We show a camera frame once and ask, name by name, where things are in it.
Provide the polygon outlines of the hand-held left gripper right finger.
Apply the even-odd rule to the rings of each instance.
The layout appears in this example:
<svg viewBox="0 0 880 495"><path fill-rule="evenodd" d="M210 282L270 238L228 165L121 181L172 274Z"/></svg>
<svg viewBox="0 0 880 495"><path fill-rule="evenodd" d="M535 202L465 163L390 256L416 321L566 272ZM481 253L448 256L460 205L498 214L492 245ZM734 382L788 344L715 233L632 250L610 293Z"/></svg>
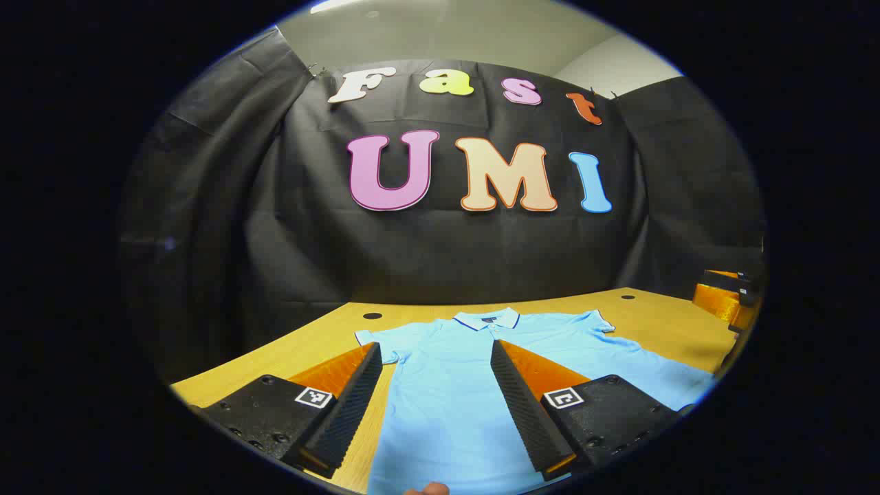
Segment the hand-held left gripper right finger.
<svg viewBox="0 0 880 495"><path fill-rule="evenodd" d="M603 469L688 413L617 374L589 379L504 340L493 343L490 366L532 467L546 481Z"/></svg>

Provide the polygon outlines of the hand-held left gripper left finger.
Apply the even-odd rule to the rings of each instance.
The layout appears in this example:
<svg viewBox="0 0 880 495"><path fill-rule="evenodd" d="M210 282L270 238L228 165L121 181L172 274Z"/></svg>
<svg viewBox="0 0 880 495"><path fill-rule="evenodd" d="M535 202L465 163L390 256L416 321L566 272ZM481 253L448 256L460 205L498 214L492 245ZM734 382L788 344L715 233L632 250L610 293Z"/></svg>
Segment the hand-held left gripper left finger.
<svg viewBox="0 0 880 495"><path fill-rule="evenodd" d="M380 346L271 342L189 379L189 404L237 447L320 480L338 476L382 373Z"/></svg>

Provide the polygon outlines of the light blue T-shirt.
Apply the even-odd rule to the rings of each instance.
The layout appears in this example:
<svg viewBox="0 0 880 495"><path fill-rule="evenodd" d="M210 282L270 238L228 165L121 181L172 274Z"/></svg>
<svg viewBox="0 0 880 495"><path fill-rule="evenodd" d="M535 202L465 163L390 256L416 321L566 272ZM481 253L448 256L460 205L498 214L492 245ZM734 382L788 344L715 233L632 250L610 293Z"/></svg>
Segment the light blue T-shirt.
<svg viewBox="0 0 880 495"><path fill-rule="evenodd" d="M713 388L710 373L614 335L597 310L458 313L371 333L395 364L366 495L404 495L431 482L450 495L520 495L546 482L530 458L491 370L493 343L512 342L593 379L619 374L661 404L682 408Z"/></svg>

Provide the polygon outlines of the black backdrop cloth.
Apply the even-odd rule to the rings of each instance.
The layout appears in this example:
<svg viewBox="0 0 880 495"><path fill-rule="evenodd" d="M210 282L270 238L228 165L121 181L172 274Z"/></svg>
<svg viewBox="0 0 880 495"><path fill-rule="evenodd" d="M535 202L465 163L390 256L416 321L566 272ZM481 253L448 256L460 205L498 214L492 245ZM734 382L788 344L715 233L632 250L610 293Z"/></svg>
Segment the black backdrop cloth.
<svg viewBox="0 0 880 495"><path fill-rule="evenodd" d="M605 98L471 60L384 60L332 102L276 26L191 82L120 207L133 329L178 382L349 302L474 305L760 272L744 147L679 76Z"/></svg>

